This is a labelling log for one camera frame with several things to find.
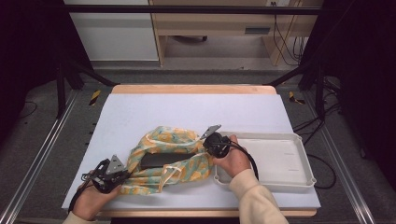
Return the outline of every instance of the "white paper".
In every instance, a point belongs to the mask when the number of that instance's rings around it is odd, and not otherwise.
[[[158,126],[194,130],[200,134],[212,125],[237,133],[292,133],[279,95],[261,94],[110,94],[92,140],[68,191],[62,208],[81,184],[81,174],[116,154],[126,164],[141,137]],[[275,193],[280,207],[318,208],[312,188],[306,193]],[[105,209],[237,208],[233,194],[208,179],[169,186],[149,196],[119,196]]]

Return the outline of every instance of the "white tray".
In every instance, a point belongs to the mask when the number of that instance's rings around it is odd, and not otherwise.
[[[302,138],[295,133],[226,133],[235,134],[240,146],[256,162],[260,182],[272,192],[304,192],[315,185]],[[215,181],[228,187],[231,177],[215,166]]]

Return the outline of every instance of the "beige sleeve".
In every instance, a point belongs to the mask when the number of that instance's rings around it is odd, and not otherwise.
[[[260,184],[251,169],[236,175],[230,183],[230,190],[239,200],[241,224],[289,223],[280,212],[272,193]]]
[[[64,220],[64,224],[93,224],[96,221],[86,221],[80,217],[77,217],[73,212],[69,213],[69,216]]]

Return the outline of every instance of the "hand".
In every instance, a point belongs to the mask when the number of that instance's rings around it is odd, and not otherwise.
[[[119,194],[121,185],[111,190],[110,193],[101,193],[96,187],[93,186],[92,182],[88,184],[81,195],[78,197],[76,204],[73,208],[73,214],[84,220],[94,220],[95,216],[100,212],[102,207],[113,200]]]
[[[238,143],[238,139],[236,139],[234,134],[230,136],[230,140]],[[224,158],[214,158],[213,163],[223,168],[232,178],[246,169],[251,169],[247,155],[234,147],[230,147],[230,151]]]

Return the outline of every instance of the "person's left hand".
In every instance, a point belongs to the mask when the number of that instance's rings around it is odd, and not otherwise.
[[[106,203],[117,197],[121,190],[121,185],[118,185],[108,194],[101,193],[92,182],[88,186],[90,187],[84,189],[79,195],[72,212],[77,217],[92,221]]]

